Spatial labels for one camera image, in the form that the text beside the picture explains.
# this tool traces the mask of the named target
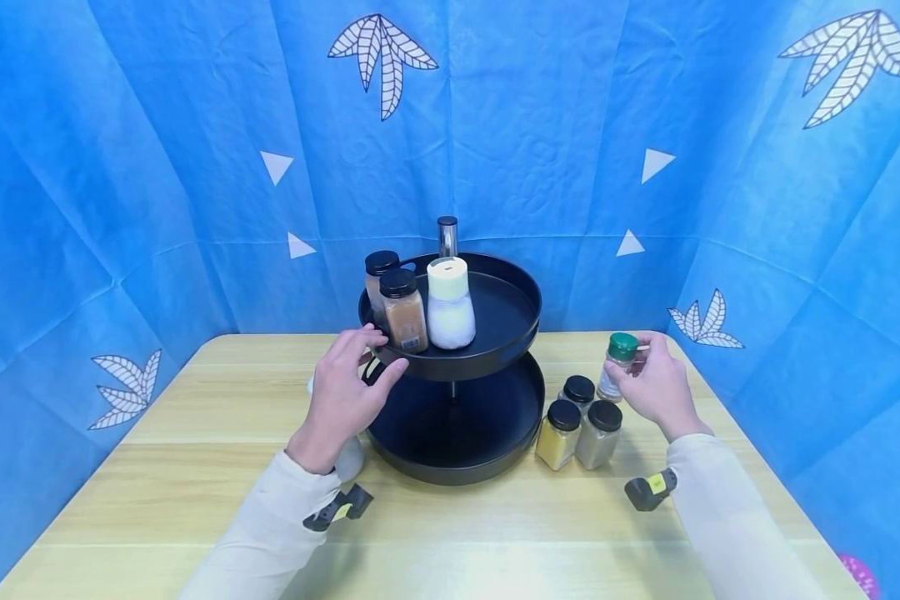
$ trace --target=upper tier tray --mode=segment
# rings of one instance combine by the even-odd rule
[[[407,261],[405,268],[417,273],[417,289],[427,303],[427,265],[435,254]],[[470,297],[477,323],[477,336],[467,347],[442,350],[433,345],[425,352],[407,354],[392,346],[374,350],[384,364],[398,358],[410,361],[407,374],[430,381],[462,381],[482,378],[511,366],[530,349],[540,324],[540,288],[520,267],[487,254],[461,252],[467,261]],[[360,296],[360,322],[373,321],[367,291]]]

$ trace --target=black round tray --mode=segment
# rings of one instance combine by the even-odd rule
[[[407,261],[417,273],[417,289],[427,302],[427,265],[437,254]],[[398,358],[410,360],[407,375],[431,381],[482,378],[512,365],[530,349],[540,324],[540,288],[520,267],[487,254],[462,252],[470,274],[470,297],[477,322],[477,336],[467,347],[442,350],[433,345],[419,354],[407,354],[392,346],[374,350],[388,365]],[[367,291],[360,297],[360,323],[373,321]]]
[[[378,364],[367,383],[384,368]],[[532,446],[544,394],[543,374],[530,352],[502,371],[452,385],[404,375],[370,424],[370,442],[411,478],[439,486],[486,481]]]

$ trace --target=white leaf print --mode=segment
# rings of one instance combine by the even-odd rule
[[[720,331],[723,327],[723,319],[727,317],[727,303],[723,301],[723,293],[718,289],[713,291],[713,297],[710,298],[710,306],[707,309],[707,316],[703,319],[702,335],[707,335],[712,331]]]
[[[136,417],[137,414],[139,414],[139,412],[134,412],[132,414],[131,412],[124,412],[124,411],[120,411],[117,409],[113,409],[110,412],[108,412],[107,414],[100,417],[97,420],[97,422],[90,425],[90,431],[95,430],[95,429],[113,428],[114,425],[119,425],[120,423],[125,423],[125,422],[129,421],[129,419]]]
[[[799,58],[820,54],[823,44],[827,43],[827,40],[833,37],[834,33],[839,31],[844,25],[847,25],[855,17],[858,17],[859,14],[862,13],[859,12],[850,15],[850,17],[838,19],[811,31],[804,37],[800,37],[792,46],[783,52],[780,52],[780,58]]]
[[[350,23],[350,25],[347,26],[347,29],[344,29],[340,36],[337,36],[337,39],[334,40],[327,56],[330,58],[340,58],[357,54],[357,39],[360,36],[360,29],[364,23],[367,23],[367,21],[372,18],[373,15],[371,17],[357,19]]]
[[[880,68],[900,77],[900,30],[885,12],[877,19],[876,39],[873,42],[876,62]]]
[[[690,333],[688,333],[688,326],[686,326],[686,321],[684,321],[683,313],[677,310],[676,308],[669,308],[667,312],[670,313],[670,316],[673,318],[673,322],[677,324],[677,327],[680,331],[683,332],[683,335],[690,337]]]
[[[380,56],[380,18],[374,14],[360,27],[360,37],[357,40],[357,60],[360,62],[360,81],[363,82],[363,91],[370,88],[370,77],[373,76],[373,68],[377,65]]]
[[[700,302],[694,301],[690,305],[690,310],[687,311],[683,321],[686,323],[687,329],[690,330],[689,338],[696,341],[700,337]]]
[[[380,22],[384,27],[386,39],[389,41],[391,51],[401,63],[410,68],[430,70],[438,68],[437,61],[433,61],[423,48],[414,42],[400,27],[389,22],[384,15],[380,15]]]
[[[136,414],[147,408],[147,403],[134,392],[124,390],[114,390],[113,387],[97,386],[101,396],[107,399],[107,402],[115,409],[124,411],[125,413]]]
[[[147,390],[144,386],[144,373],[140,371],[140,367],[133,364],[123,356],[114,356],[108,354],[105,356],[97,356],[92,360],[101,367],[105,368],[108,373],[113,375],[123,385],[129,387],[137,396],[145,398]]]
[[[144,392],[146,392],[144,398],[144,402],[147,404],[151,403],[153,400],[153,386],[156,384],[156,372],[158,368],[160,368],[160,350],[154,352],[151,358],[147,361],[147,366],[144,367]]]
[[[403,93],[403,63],[394,61],[389,44],[382,47],[380,76],[380,120],[386,121],[396,110]]]
[[[723,333],[723,331],[714,331],[714,333],[703,334],[696,342],[702,343],[703,346],[716,346],[718,348],[744,347],[744,345],[737,341],[733,335]]]
[[[840,64],[848,54],[859,49],[860,43],[867,37],[868,31],[875,21],[876,12],[862,12],[850,19],[846,25],[840,27],[833,34],[833,37],[830,37],[823,44],[812,67],[810,67],[810,74],[807,76],[807,82],[803,87],[804,95],[810,93],[810,90],[829,75],[830,71]]]
[[[820,102],[820,107],[817,107],[816,112],[812,114],[803,128],[816,127],[826,123],[842,113],[860,97],[876,71],[876,56],[872,50],[873,36],[868,34],[857,46],[853,56],[847,62],[847,66],[844,66],[840,77],[837,77],[837,81],[834,82],[827,96]]]

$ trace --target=green jar lid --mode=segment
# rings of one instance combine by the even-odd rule
[[[610,358],[622,363],[631,362],[636,358],[636,347],[640,342],[628,333],[617,332],[610,336],[610,345],[607,346],[607,354]]]

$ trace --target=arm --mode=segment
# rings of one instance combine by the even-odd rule
[[[631,372],[614,362],[604,370],[627,403],[670,442],[667,466],[680,523],[700,556],[717,600],[826,598],[787,543],[740,461],[697,415],[683,362],[659,333],[638,336],[649,346]]]
[[[344,331],[317,362],[307,417],[243,500],[230,528],[204,558],[180,600],[278,600],[325,532],[303,526],[340,491],[333,472],[344,444],[367,429],[407,370],[394,361],[368,387],[357,368],[367,347],[386,337],[373,328]]]

